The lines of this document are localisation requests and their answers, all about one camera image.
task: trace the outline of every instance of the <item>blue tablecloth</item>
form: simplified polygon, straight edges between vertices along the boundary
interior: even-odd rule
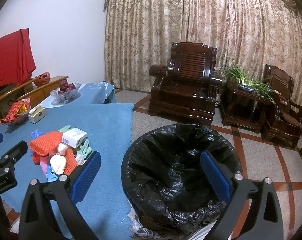
[[[53,105],[54,97],[49,96],[40,105],[45,108],[53,108],[64,105],[91,105],[103,103],[116,103],[114,86],[107,82],[82,84],[79,93],[80,97],[67,104]]]
[[[101,154],[102,164],[84,200],[77,207],[99,239],[130,240],[131,220],[127,214],[131,207],[122,188],[121,163],[132,140],[132,108],[133,104],[67,104],[47,109],[48,115],[37,124],[26,119],[23,125],[17,127],[0,125],[4,137],[0,143],[0,158],[19,141],[29,143],[32,140],[30,133],[35,129],[48,133],[71,125],[86,131],[90,146]],[[20,212],[30,180],[37,178],[40,182],[46,182],[46,177],[41,167],[33,163],[30,149],[15,164],[15,175],[18,185],[1,197]],[[70,238],[56,202],[51,203],[63,234]]]

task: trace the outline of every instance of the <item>white wall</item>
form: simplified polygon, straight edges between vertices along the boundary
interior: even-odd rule
[[[104,81],[104,0],[8,0],[0,37],[30,28],[36,70],[68,75],[69,82]]]

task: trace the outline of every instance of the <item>floral patterned curtain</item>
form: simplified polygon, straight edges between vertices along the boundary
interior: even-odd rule
[[[166,65],[173,42],[217,48],[216,67],[234,59],[255,77],[275,65],[295,80],[302,105],[302,13],[292,0],[106,0],[106,81],[150,91],[153,64]]]

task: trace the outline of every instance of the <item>tiled floor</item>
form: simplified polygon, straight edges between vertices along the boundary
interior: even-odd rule
[[[147,114],[151,98],[149,93],[121,89],[116,90],[115,93],[118,103],[134,104],[133,141],[150,130],[176,123]],[[234,146],[242,164],[244,177],[253,180],[270,177],[274,181],[281,206],[284,240],[289,240],[302,224],[302,159],[298,154],[298,149],[291,150],[273,143],[264,143],[260,134],[243,127],[223,126],[218,108],[215,108],[211,127]],[[302,147],[302,140],[299,141],[297,147]],[[249,201],[246,202],[234,228],[233,238],[239,235],[248,210]],[[7,212],[11,223],[19,216],[13,209],[7,208]]]

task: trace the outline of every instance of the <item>wooden drawer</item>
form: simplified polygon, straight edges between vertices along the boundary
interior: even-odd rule
[[[31,108],[34,108],[36,105],[40,104],[46,99],[46,95],[43,90],[38,90],[35,93],[31,93],[30,97]]]
[[[60,85],[60,81],[58,81],[58,82],[52,82],[52,83],[50,83],[50,85],[46,86],[46,87],[43,89],[46,98],[47,98],[48,96],[50,96],[50,92],[51,92],[52,90],[54,90],[54,89],[57,89],[57,88],[59,87],[59,85]]]

